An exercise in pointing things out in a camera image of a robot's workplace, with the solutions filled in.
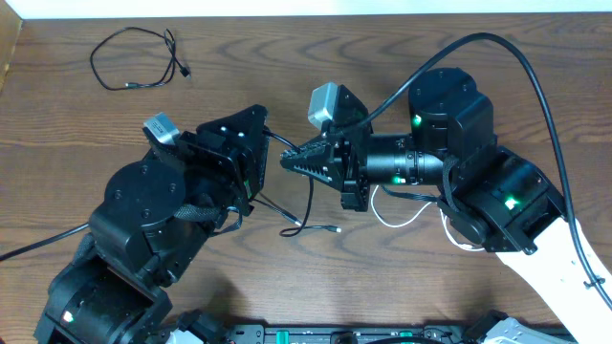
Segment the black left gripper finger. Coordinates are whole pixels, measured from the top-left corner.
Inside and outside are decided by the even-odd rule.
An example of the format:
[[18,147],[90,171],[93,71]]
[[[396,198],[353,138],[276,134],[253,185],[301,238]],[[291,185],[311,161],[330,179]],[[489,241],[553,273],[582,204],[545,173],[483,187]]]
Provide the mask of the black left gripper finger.
[[255,180],[257,184],[251,187],[251,195],[250,198],[254,199],[256,195],[263,189],[265,182],[265,173],[266,173],[266,165],[267,158],[270,146],[271,137],[267,135],[267,132],[270,131],[268,126],[264,126],[262,130],[262,134],[259,137],[258,143],[258,151],[255,153]]
[[234,115],[200,124],[196,135],[214,149],[243,147],[262,153],[268,148],[268,139],[263,134],[267,116],[267,108],[255,104]]

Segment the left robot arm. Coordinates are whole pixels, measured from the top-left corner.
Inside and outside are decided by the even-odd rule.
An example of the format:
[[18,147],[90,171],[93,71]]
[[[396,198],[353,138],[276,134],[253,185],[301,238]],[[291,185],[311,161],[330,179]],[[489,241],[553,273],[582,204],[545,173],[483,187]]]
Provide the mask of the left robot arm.
[[149,150],[117,171],[72,262],[52,281],[34,332],[40,343],[145,343],[171,310],[167,289],[204,243],[232,232],[262,189],[267,109],[180,131],[149,118]]

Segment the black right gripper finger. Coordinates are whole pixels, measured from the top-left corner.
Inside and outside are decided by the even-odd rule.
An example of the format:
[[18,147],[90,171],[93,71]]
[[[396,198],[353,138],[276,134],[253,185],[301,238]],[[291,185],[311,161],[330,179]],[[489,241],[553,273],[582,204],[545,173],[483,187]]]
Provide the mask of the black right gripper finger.
[[282,165],[329,165],[333,161],[335,137],[329,133],[319,135],[297,148],[281,154]]
[[328,161],[283,160],[280,163],[289,171],[312,177],[322,183],[340,184],[342,182],[340,170]]

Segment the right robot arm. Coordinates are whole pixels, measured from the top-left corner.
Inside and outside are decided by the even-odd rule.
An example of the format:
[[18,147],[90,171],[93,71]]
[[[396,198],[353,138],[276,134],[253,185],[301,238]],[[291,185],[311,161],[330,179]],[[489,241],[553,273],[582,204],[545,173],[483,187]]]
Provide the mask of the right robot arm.
[[434,185],[448,236],[495,254],[525,280],[580,343],[600,343],[611,322],[602,299],[611,275],[572,214],[569,196],[533,163],[500,146],[492,102],[458,68],[419,75],[408,89],[411,130],[377,134],[344,86],[313,91],[319,135],[285,152],[282,166],[336,189],[364,211],[384,185]]

